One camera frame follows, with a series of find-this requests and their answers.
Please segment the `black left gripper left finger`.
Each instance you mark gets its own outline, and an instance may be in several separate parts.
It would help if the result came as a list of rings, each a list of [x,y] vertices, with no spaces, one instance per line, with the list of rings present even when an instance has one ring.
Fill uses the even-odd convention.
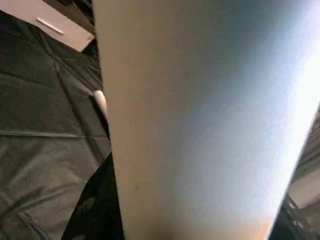
[[[111,153],[85,184],[61,238],[125,239]]]

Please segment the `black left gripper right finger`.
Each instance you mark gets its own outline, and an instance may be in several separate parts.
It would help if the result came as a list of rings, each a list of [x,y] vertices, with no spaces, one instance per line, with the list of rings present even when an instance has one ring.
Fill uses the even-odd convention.
[[[301,210],[286,195],[270,231],[269,240],[319,240],[320,235],[303,217]]]

